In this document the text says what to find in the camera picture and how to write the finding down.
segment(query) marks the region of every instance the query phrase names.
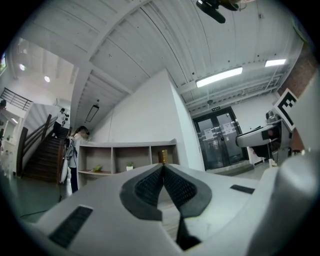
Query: rectangular light fixture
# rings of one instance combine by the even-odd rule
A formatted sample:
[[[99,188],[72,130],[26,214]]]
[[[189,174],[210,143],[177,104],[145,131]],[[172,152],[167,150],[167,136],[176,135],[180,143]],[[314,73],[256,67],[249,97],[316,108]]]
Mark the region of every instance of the rectangular light fixture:
[[[285,64],[285,59],[275,59],[275,60],[267,60],[265,63],[265,67],[278,66]]]
[[[231,70],[219,73],[219,74],[211,75],[211,76],[206,77],[204,79],[198,80],[196,82],[196,87],[199,88],[199,87],[212,84],[212,83],[214,83],[216,81],[219,81],[219,80],[222,80],[222,79],[225,79],[225,78],[230,78],[230,77],[233,77],[233,76],[236,76],[236,75],[240,75],[242,73],[242,70],[243,70],[242,67],[237,67],[235,69],[231,69]]]
[[[91,122],[94,116],[96,115],[96,113],[98,112],[98,110],[99,110],[99,106],[93,105],[85,120],[87,122]]]

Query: black and white marker board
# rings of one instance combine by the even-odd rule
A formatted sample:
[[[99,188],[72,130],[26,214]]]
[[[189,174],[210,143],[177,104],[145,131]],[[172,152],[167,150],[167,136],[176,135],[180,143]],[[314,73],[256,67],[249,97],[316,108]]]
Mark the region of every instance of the black and white marker board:
[[[290,118],[290,111],[298,101],[297,97],[287,88],[280,99],[274,105],[279,116],[285,121],[291,131],[294,130],[295,124]]]

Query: dark pants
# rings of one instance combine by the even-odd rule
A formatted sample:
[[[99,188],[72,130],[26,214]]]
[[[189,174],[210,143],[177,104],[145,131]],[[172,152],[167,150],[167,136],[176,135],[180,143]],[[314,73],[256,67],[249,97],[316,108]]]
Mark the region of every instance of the dark pants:
[[[77,168],[70,168],[71,169],[71,188],[72,193],[78,191],[78,182],[77,182]]]
[[[53,125],[53,133],[55,136],[59,137],[59,130],[60,130],[61,124],[58,122],[55,122]]]

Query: balcony railing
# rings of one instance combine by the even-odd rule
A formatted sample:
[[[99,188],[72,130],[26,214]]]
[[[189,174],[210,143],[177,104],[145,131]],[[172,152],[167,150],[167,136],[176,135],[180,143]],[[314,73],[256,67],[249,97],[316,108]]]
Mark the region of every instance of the balcony railing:
[[[4,88],[0,98],[24,111],[28,110],[30,103],[32,102],[31,100],[28,100],[27,98],[22,97],[7,88]]]

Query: window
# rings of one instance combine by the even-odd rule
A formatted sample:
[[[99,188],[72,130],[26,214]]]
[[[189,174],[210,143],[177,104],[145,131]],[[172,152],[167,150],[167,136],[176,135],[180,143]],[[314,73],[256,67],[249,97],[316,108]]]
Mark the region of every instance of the window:
[[[0,73],[6,68],[6,53],[1,56]]]

